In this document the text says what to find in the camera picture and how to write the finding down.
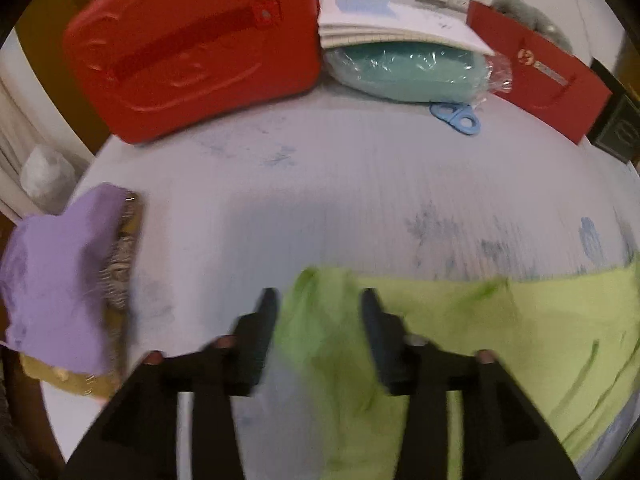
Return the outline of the light green t-shirt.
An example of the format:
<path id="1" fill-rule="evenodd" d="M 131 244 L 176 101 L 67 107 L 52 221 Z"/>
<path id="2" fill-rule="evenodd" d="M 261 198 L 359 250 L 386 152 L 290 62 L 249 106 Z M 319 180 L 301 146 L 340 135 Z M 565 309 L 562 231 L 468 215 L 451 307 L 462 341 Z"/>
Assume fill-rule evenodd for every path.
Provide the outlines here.
<path id="1" fill-rule="evenodd" d="M 519 282 L 309 268 L 276 346 L 326 479 L 574 479 L 639 387 L 639 268 Z"/>

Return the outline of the purple folded garment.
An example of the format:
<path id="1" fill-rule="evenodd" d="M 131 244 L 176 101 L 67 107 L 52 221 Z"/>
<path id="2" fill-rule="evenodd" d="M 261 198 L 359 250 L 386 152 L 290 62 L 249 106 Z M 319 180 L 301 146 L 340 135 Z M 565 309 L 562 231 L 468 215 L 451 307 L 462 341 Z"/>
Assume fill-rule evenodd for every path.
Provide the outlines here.
<path id="1" fill-rule="evenodd" d="M 128 193 L 102 183 L 62 214 L 17 225 L 1 258 L 7 347 L 72 372 L 100 370 L 98 278 Z"/>

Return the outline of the white floral bed sheet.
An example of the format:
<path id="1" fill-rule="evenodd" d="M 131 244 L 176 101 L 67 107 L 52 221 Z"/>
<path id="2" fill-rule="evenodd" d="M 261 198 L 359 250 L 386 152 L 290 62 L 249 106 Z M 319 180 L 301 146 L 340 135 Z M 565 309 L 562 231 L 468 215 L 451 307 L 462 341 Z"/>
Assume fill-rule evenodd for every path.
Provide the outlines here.
<path id="1" fill-rule="evenodd" d="M 465 136 L 334 82 L 148 145 L 106 142 L 78 192 L 138 192 L 129 357 L 200 348 L 307 266 L 418 280 L 627 263 L 639 177 L 492 96 Z"/>

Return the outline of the black box with gold print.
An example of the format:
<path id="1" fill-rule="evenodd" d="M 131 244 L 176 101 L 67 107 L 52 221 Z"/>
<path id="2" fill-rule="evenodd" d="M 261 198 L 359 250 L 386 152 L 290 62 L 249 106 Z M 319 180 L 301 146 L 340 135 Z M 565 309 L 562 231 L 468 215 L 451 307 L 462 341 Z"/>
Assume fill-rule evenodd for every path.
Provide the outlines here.
<path id="1" fill-rule="evenodd" d="M 624 164 L 632 162 L 639 156 L 639 99 L 596 58 L 590 68 L 611 91 L 611 96 L 587 139 Z"/>

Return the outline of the red paper gift bag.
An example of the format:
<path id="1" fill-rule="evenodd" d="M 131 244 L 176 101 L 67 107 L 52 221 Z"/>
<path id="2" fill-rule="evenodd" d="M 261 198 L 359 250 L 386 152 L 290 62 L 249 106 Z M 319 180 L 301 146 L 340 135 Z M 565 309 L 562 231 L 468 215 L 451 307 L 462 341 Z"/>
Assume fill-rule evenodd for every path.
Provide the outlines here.
<path id="1" fill-rule="evenodd" d="M 484 3 L 470 3 L 466 24 L 510 61 L 508 101 L 575 144 L 589 133 L 612 96 L 590 67 Z"/>

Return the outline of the teal item in plastic bag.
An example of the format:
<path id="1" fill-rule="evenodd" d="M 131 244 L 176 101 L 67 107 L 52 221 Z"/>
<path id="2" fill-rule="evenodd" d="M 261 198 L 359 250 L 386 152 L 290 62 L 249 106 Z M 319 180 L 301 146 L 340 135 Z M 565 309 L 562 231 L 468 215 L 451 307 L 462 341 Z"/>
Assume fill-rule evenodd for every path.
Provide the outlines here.
<path id="1" fill-rule="evenodd" d="M 475 105 L 513 88 L 510 61 L 442 44 L 381 42 L 325 50 L 329 74 L 369 96 L 403 103 Z"/>

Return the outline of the red zippered storage case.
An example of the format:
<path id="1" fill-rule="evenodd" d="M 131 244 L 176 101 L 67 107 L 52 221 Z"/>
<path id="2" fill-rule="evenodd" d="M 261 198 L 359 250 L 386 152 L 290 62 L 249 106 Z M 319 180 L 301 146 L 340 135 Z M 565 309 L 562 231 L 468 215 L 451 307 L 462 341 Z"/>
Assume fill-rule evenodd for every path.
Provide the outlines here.
<path id="1" fill-rule="evenodd" d="M 63 47 L 96 114 L 139 144 L 311 89 L 319 10 L 319 0 L 91 0 Z"/>

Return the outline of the grey fluffy item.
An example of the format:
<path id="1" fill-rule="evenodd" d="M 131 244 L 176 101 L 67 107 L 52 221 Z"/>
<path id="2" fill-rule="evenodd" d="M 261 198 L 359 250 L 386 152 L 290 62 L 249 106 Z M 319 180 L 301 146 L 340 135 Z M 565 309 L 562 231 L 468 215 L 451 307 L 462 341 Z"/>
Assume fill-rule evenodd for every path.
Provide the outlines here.
<path id="1" fill-rule="evenodd" d="M 492 0 L 490 6 L 507 18 L 512 18 L 543 36 L 564 52 L 573 53 L 573 46 L 562 29 L 536 6 L 530 6 L 523 0 Z"/>

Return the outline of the white booklet stack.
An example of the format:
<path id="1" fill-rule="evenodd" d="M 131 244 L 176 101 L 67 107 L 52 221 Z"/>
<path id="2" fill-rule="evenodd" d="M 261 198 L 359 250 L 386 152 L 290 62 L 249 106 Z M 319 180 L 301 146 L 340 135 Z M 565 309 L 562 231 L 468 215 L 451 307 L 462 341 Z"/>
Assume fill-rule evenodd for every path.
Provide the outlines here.
<path id="1" fill-rule="evenodd" d="M 482 55 L 495 54 L 470 26 L 457 18 L 386 0 L 322 0 L 318 27 L 323 49 L 424 42 Z"/>

